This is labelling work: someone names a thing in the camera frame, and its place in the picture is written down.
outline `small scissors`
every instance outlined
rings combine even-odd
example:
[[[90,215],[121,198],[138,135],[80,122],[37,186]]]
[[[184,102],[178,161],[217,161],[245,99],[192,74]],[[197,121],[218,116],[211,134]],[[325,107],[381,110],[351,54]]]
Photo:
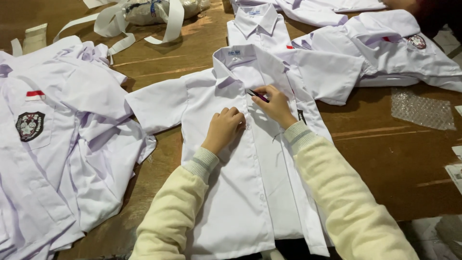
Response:
[[[253,93],[253,94],[251,94],[251,93],[247,92],[247,94],[249,94],[250,96],[252,96],[252,97],[253,97],[253,96],[259,97],[261,100],[265,101],[266,103],[269,103],[269,100],[266,99],[265,97],[263,97],[263,95],[261,95],[261,94],[255,92],[255,91],[253,91],[253,90],[251,90],[251,89],[249,89],[249,90]]]

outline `brown table surface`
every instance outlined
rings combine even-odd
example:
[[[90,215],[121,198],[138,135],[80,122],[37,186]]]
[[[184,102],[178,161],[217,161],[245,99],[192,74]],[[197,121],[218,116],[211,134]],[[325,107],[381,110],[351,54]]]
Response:
[[[11,53],[10,40],[24,39],[27,28],[48,23],[47,44],[70,20],[97,13],[105,6],[88,10],[80,0],[3,0],[0,8],[0,50]],[[152,45],[143,40],[154,34],[161,38],[165,25],[129,27],[137,42],[114,55],[113,69],[129,77],[122,86],[128,92],[159,81],[212,67],[212,53],[227,46],[226,22],[232,20],[228,0],[211,0],[211,7],[197,18],[186,20],[182,35],[171,43]],[[291,38],[316,27],[286,18]],[[93,32],[93,23],[65,30],[61,37],[77,35],[82,41],[112,46],[122,36],[105,38]],[[449,100],[462,105],[460,93],[425,84],[412,89],[423,97]],[[458,162],[451,150],[462,145],[462,117],[453,108],[457,131],[435,130],[393,118],[389,87],[354,89],[345,106],[318,102],[322,118],[334,143],[374,194],[398,221],[443,214],[461,214],[462,197],[444,166]],[[126,254],[135,242],[135,229],[152,198],[169,174],[180,164],[180,127],[157,135],[152,161],[135,168],[119,215],[107,220],[62,251],[59,258],[72,260],[100,255]]]

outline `cream sweater sleeve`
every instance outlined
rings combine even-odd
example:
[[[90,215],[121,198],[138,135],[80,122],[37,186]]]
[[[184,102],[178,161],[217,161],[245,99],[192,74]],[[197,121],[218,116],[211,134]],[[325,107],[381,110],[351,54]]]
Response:
[[[186,231],[194,227],[208,176],[218,161],[213,153],[199,148],[193,159],[172,172],[136,230],[130,260],[185,259]]]
[[[299,121],[284,134],[326,227],[344,260],[418,260],[396,221],[377,204],[359,174],[335,146]]]

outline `person's right hand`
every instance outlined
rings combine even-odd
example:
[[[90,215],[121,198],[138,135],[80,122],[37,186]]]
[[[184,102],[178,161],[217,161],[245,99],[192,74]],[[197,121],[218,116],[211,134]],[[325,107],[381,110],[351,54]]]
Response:
[[[261,98],[253,96],[252,100],[274,121],[278,122],[282,128],[287,129],[298,120],[292,115],[287,104],[287,97],[272,85],[262,86],[254,90],[255,92],[269,95],[269,103]]]

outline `white shirt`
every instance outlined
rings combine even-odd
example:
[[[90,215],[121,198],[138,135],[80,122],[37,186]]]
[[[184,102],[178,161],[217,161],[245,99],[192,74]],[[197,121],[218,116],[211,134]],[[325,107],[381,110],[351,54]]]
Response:
[[[247,130],[218,157],[210,190],[195,228],[188,235],[186,254],[191,259],[228,259],[274,248],[274,240],[305,237],[310,252],[328,255],[316,203],[297,173],[284,130],[267,117],[246,93],[263,85],[276,86],[289,98],[294,116],[303,115],[309,128],[331,140],[314,99],[311,82],[294,76],[314,70],[316,52],[297,51],[306,60],[297,71],[254,45],[221,48],[213,68],[179,79],[162,81],[126,96],[143,130],[163,131],[182,125],[182,163],[192,158],[204,141],[210,119],[223,107],[238,108]],[[336,86],[356,81],[342,74]],[[332,73],[313,73],[314,82]]]
[[[365,12],[342,26],[320,28],[292,43],[309,50],[363,57],[365,75],[397,78],[395,86],[407,86],[412,83],[410,78],[415,78],[462,92],[459,65],[421,34],[415,18],[404,10]],[[390,86],[380,78],[374,84]]]
[[[239,7],[227,27],[230,46],[254,44],[266,51],[292,48],[284,17],[271,4]]]
[[[74,36],[17,58],[0,52],[0,258],[70,248],[118,213],[135,162],[154,150],[128,118],[126,76],[107,51]]]
[[[273,4],[291,19],[318,27],[342,25],[348,17],[336,12],[356,12],[386,8],[380,0],[230,0],[234,14],[241,6]]]

